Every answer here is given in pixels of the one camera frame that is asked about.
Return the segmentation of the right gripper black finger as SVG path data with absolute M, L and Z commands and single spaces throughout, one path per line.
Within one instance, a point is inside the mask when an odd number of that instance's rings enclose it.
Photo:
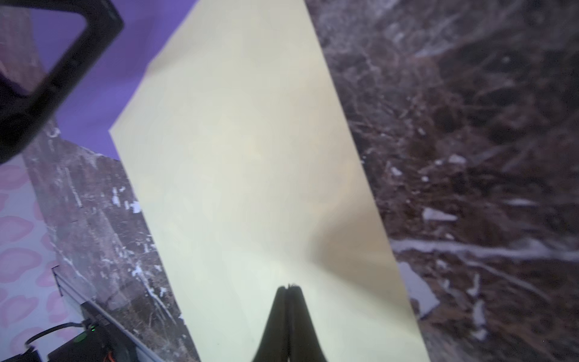
M 326 362 L 302 288 L 279 287 L 255 362 Z

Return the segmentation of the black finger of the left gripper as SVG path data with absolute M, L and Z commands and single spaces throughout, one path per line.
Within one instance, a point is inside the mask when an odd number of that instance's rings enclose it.
M 60 11 L 82 16 L 83 32 L 36 88 L 25 90 L 1 76 L 1 163 L 21 153 L 90 68 L 123 30 L 111 1 L 2 1 L 13 8 Z

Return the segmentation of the purple paper sheet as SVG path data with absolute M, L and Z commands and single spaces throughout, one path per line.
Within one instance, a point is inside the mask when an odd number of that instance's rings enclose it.
M 193 1 L 115 1 L 125 23 L 119 36 L 56 111 L 64 140 L 118 159 L 109 134 L 140 85 L 152 59 L 188 13 Z

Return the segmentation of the yellow paper sheet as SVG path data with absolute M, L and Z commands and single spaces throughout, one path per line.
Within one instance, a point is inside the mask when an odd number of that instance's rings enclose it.
M 110 134 L 203 361 L 299 285 L 331 361 L 427 361 L 302 1 L 200 1 Z

